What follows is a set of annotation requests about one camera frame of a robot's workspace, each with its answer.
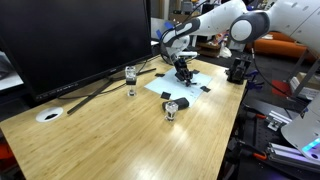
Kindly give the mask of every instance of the black monitor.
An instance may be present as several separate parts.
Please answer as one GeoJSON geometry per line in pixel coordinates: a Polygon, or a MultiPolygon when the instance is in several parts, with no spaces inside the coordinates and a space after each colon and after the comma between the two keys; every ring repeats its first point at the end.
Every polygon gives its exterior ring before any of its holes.
{"type": "Polygon", "coordinates": [[[0,0],[0,46],[36,100],[152,56],[144,0],[0,0]]]}

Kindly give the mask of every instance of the wooden tabletop surface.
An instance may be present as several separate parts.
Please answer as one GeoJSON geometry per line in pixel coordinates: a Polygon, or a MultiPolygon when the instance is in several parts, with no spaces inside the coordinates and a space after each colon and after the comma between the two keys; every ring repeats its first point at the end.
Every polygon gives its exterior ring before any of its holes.
{"type": "MultiPolygon", "coordinates": [[[[1,129],[27,179],[216,179],[245,84],[229,83],[223,67],[193,60],[212,77],[195,104],[164,119],[160,95],[146,89],[172,66],[160,59],[138,77],[137,96],[127,88],[100,95],[72,115],[67,110],[82,99],[55,99],[1,122],[1,129]],[[36,115],[63,107],[57,119],[39,123],[36,115]]],[[[104,80],[65,97],[93,92],[104,80]]],[[[124,81],[114,83],[110,88],[124,81]]]]}

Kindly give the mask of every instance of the white circular grommet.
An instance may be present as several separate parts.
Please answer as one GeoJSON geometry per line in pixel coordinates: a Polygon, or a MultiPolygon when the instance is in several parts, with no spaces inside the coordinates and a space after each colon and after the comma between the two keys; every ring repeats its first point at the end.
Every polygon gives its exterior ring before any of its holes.
{"type": "Polygon", "coordinates": [[[56,119],[57,117],[59,117],[62,113],[63,113],[62,107],[48,108],[48,109],[41,111],[37,115],[36,120],[38,122],[49,122],[49,121],[52,121],[52,120],[56,119]]]}
{"type": "Polygon", "coordinates": [[[252,32],[251,24],[246,20],[236,22],[231,29],[232,38],[237,41],[246,40],[252,32]]]}

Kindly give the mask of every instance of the glass cup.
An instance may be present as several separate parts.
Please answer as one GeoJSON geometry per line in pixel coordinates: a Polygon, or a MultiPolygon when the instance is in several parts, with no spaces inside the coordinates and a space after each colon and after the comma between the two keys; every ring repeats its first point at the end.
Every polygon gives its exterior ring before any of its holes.
{"type": "Polygon", "coordinates": [[[178,111],[178,104],[175,102],[168,102],[166,104],[166,116],[165,118],[168,121],[173,121],[176,117],[177,111],[178,111]]]}

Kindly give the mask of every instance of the electronic equipment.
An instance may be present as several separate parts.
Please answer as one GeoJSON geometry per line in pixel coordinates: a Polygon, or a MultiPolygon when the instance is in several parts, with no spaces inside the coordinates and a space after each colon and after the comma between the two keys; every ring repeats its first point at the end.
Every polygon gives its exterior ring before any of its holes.
{"type": "Polygon", "coordinates": [[[43,100],[150,58],[148,18],[144,0],[0,0],[0,46],[43,100]]]}

